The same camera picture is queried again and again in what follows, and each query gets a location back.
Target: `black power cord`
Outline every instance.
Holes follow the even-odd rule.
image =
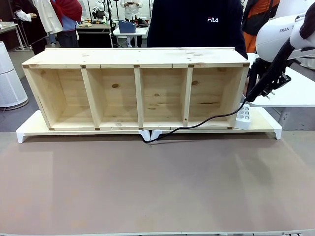
[[[88,0],[88,6],[89,6],[89,13],[90,13],[90,18],[91,18],[91,22],[92,22],[92,14],[91,14],[91,7],[90,7],[90,2]]]
[[[234,112],[232,113],[229,113],[229,114],[225,114],[225,115],[217,115],[217,116],[213,116],[213,117],[210,117],[208,119],[206,119],[205,121],[201,122],[200,124],[197,124],[197,125],[194,125],[194,126],[190,126],[190,127],[179,127],[179,128],[176,128],[174,130],[172,130],[171,132],[167,133],[167,134],[163,134],[163,135],[160,135],[159,137],[157,137],[156,139],[153,139],[153,140],[150,140],[150,141],[145,141],[143,138],[143,142],[146,143],[146,144],[150,144],[150,143],[153,143],[155,141],[158,141],[158,140],[161,140],[161,139],[164,139],[165,137],[175,133],[176,131],[178,130],[186,130],[186,129],[195,129],[195,128],[198,128],[199,126],[203,125],[204,123],[210,121],[211,119],[215,119],[215,118],[221,118],[221,117],[229,117],[229,116],[232,116],[236,113],[238,113],[245,105],[245,103],[247,102],[247,99],[245,98],[244,102],[242,103],[242,105]]]

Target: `person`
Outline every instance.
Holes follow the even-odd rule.
[[[280,0],[249,0],[247,2],[242,22],[246,52],[256,51],[257,34],[270,18],[275,17],[279,3]]]
[[[77,24],[81,21],[82,6],[78,0],[51,0],[55,13],[63,26],[57,33],[62,48],[79,47],[77,40]]]
[[[56,45],[57,45],[57,41],[56,41],[55,35],[53,33],[48,33],[48,37],[49,37],[50,46],[52,48],[55,48]]]
[[[240,0],[155,0],[148,47],[235,47],[248,58],[242,16]]]
[[[143,6],[142,0],[120,0],[120,5],[125,9],[125,19],[126,21],[132,21],[140,18],[139,8]],[[141,48],[142,46],[142,36],[137,36],[137,46]],[[131,40],[131,45],[134,47],[134,38]]]
[[[31,45],[35,55],[43,52],[47,33],[32,0],[12,0],[11,7],[14,15],[20,20],[19,25],[24,32],[26,43]]]

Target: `beige table surface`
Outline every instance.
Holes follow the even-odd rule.
[[[12,142],[0,152],[0,233],[315,228],[314,169],[285,141],[190,137],[207,140]]]

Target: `gray floor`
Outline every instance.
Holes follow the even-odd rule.
[[[126,40],[119,39],[119,44],[122,47],[126,47]],[[143,39],[142,47],[147,46],[147,41]],[[28,105],[19,108],[14,111],[5,111],[0,113],[0,132],[15,132],[15,130],[24,122],[31,114],[38,109],[36,101],[32,95],[32,91],[28,85],[28,82],[25,78],[21,63],[28,60],[33,56],[33,52],[10,52],[9,53],[11,60],[14,64],[14,67],[19,75],[19,78],[22,81],[22,84],[26,90],[26,93],[29,97]],[[292,69],[298,71],[309,79],[315,81],[315,72],[309,69],[306,69],[298,64],[293,64]],[[278,120],[280,115],[273,109],[267,109],[267,111]],[[289,119],[286,124],[283,126],[284,130],[306,130],[311,131],[315,130],[315,108],[292,108]]]

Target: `black sweatshirt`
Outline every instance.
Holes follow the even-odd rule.
[[[155,0],[148,47],[235,47],[245,58],[240,0]]]

